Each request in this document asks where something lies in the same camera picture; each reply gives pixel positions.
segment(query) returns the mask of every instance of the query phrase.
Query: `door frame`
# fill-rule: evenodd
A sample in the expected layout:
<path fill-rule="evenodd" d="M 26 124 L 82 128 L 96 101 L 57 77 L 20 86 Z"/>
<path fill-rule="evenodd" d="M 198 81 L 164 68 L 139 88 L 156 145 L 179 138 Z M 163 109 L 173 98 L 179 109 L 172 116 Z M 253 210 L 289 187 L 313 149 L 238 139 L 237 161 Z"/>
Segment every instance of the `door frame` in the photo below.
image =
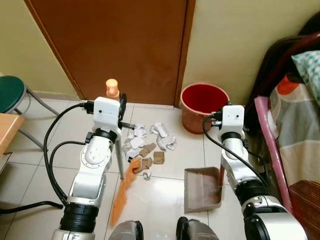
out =
<path fill-rule="evenodd" d="M 28 7 L 29 11 L 31 12 L 33 19 L 37 23 L 42 34 L 44 35 L 44 38 L 46 39 L 47 43 L 49 44 L 53 54 L 55 55 L 56 59 L 58 60 L 58 62 L 61 65 L 62 69 L 64 70 L 66 76 L 68 77 L 69 81 L 71 82 L 73 88 L 75 89 L 77 95 L 79 96 L 80 99 L 84 100 L 85 99 L 84 94 L 82 93 L 80 87 L 78 86 L 75 78 L 72 76 L 71 72 L 68 70 L 67 65 L 65 64 L 63 58 L 59 54 L 59 51 L 56 48 L 54 42 L 52 41 L 44 24 L 42 23 L 41 18 L 38 15 L 38 13 L 32 3 L 32 0 L 24 0 L 24 2 L 26 4 L 26 6 Z M 174 102 L 173 102 L 173 105 L 175 107 L 178 107 L 179 102 L 180 102 L 180 94 L 181 94 L 181 88 L 182 88 L 182 83 L 183 83 L 186 64 L 187 64 L 188 47 L 189 47 L 192 23 L 193 23 L 193 19 L 194 19 L 195 6 L 196 6 L 196 0 L 186 0 L 180 58 L 179 58 L 177 80 L 176 80 L 176 87 L 175 87 L 175 97 L 174 97 Z"/>

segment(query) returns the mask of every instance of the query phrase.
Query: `wooden door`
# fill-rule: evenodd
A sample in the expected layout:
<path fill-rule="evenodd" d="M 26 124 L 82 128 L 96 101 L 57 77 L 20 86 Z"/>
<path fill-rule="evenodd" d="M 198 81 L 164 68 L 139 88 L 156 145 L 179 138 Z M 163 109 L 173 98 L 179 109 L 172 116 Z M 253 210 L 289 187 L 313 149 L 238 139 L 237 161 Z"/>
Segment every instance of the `wooden door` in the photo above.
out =
<path fill-rule="evenodd" d="M 187 0 L 25 2 L 81 98 L 115 78 L 129 102 L 174 104 Z"/>

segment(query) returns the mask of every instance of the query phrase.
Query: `brown dustpan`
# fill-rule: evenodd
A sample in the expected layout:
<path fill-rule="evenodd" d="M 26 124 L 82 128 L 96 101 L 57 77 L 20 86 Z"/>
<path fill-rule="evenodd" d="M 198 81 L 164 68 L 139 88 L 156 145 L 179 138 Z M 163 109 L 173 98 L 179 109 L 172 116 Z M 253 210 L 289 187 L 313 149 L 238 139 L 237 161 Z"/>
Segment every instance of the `brown dustpan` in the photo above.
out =
<path fill-rule="evenodd" d="M 225 170 L 216 167 L 184 170 L 184 213 L 217 209 L 221 206 Z"/>

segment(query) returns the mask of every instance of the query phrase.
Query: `wall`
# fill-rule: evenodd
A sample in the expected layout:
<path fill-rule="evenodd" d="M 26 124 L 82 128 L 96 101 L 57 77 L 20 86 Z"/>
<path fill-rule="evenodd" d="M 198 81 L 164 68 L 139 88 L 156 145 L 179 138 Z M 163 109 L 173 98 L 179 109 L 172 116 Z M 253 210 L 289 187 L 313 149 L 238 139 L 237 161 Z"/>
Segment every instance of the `wall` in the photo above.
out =
<path fill-rule="evenodd" d="M 77 95 L 23 0 L 0 1 L 0 72 L 34 91 Z"/>
<path fill-rule="evenodd" d="M 318 11 L 319 0 L 196 0 L 182 87 L 211 83 L 245 104 L 268 47 Z"/>

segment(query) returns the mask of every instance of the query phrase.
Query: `plastic bucket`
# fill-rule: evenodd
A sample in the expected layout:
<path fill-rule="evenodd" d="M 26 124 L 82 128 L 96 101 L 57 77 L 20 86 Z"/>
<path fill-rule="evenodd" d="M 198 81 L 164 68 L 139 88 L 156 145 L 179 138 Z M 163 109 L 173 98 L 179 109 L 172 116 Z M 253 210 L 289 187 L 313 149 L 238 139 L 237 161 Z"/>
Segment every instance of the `plastic bucket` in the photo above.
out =
<path fill-rule="evenodd" d="M 195 83 L 181 92 L 182 124 L 193 134 L 203 134 L 204 118 L 219 111 L 230 100 L 220 87 L 208 83 Z"/>

